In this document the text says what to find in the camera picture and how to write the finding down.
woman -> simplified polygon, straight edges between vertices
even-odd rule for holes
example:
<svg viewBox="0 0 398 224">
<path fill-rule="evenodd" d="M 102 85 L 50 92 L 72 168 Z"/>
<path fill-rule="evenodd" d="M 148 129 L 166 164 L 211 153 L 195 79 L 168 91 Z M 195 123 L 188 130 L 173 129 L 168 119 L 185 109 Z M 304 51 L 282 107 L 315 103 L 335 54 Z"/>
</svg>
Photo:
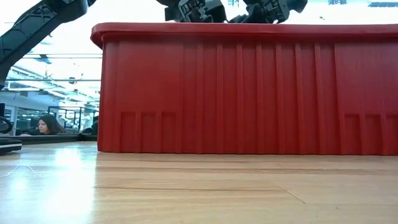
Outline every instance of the woman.
<svg viewBox="0 0 398 224">
<path fill-rule="evenodd" d="M 66 131 L 52 115 L 45 115 L 39 119 L 39 130 L 29 132 L 29 135 L 65 134 Z"/>
</svg>

container rim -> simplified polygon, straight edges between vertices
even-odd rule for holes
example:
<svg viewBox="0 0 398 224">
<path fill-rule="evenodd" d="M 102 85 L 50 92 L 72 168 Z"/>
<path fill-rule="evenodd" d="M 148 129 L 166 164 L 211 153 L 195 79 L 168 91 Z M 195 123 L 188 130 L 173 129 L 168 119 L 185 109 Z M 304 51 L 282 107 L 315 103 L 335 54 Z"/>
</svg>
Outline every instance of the container rim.
<svg viewBox="0 0 398 224">
<path fill-rule="evenodd" d="M 209 24 L 209 23 L 127 23 L 105 22 L 91 30 L 91 40 L 103 46 L 103 36 L 117 35 L 230 35 L 234 37 L 341 37 L 393 38 L 398 40 L 398 24 L 378 25 L 301 25 L 301 24 Z"/>
</svg>

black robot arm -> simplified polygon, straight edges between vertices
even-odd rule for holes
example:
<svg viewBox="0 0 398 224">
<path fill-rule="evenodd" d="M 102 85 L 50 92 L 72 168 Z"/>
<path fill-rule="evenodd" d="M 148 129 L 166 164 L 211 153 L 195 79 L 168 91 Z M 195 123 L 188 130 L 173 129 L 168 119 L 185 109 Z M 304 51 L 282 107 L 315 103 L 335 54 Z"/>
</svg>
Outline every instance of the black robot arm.
<svg viewBox="0 0 398 224">
<path fill-rule="evenodd" d="M 41 0 L 0 37 L 0 90 L 9 69 L 60 24 L 86 14 L 96 0 Z"/>
<path fill-rule="evenodd" d="M 14 26 L 0 36 L 0 90 L 10 68 L 60 24 L 86 14 L 96 0 L 41 0 L 23 13 Z M 176 22 L 278 23 L 289 12 L 302 12 L 307 0 L 243 0 L 247 15 L 226 20 L 221 0 L 156 0 L 166 7 L 165 20 Z"/>
</svg>

black equipment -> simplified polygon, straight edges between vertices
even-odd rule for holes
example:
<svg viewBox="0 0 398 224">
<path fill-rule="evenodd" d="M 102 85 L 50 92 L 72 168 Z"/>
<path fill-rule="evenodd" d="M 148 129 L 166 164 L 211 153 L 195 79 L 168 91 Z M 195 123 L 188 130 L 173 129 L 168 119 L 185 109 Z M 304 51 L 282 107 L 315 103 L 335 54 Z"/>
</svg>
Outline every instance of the black equipment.
<svg viewBox="0 0 398 224">
<path fill-rule="evenodd" d="M 0 123 L 5 123 L 7 125 L 6 129 L 0 130 L 0 154 L 4 154 L 11 151 L 17 151 L 22 148 L 22 141 L 16 139 L 2 138 L 2 134 L 6 134 L 12 131 L 12 123 L 4 118 L 6 110 L 6 104 L 0 103 Z"/>
<path fill-rule="evenodd" d="M 228 23 L 281 23 L 289 18 L 291 10 L 301 13 L 307 0 L 243 0 L 247 15 L 226 20 L 220 0 L 181 0 L 165 9 L 165 20 L 176 22 L 228 22 Z"/>
</svg>

ceiling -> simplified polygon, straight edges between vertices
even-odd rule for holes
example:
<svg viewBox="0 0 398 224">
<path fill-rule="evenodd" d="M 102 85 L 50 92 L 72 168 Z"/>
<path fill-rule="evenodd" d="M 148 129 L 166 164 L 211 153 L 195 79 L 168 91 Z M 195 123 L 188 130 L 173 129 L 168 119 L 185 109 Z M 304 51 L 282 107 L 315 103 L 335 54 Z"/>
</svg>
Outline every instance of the ceiling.
<svg viewBox="0 0 398 224">
<path fill-rule="evenodd" d="M 228 18 L 245 13 L 244 6 L 227 6 Z M 0 14 L 0 34 L 7 31 L 16 19 L 38 0 L 4 1 Z M 368 1 L 348 0 L 347 5 L 329 6 L 328 0 L 309 2 L 303 13 L 292 12 L 289 24 L 387 24 L 398 23 L 398 7 L 368 7 Z M 9 78 L 46 78 L 97 80 L 94 82 L 38 82 L 14 83 L 15 88 L 51 88 L 58 97 L 71 96 L 81 101 L 99 99 L 101 78 L 101 50 L 90 40 L 91 28 L 101 22 L 163 22 L 164 6 L 156 0 L 97 0 L 83 17 L 60 25 L 42 43 L 32 49 L 29 55 L 15 64 L 15 71 Z M 46 55 L 48 60 L 40 60 Z"/>
</svg>

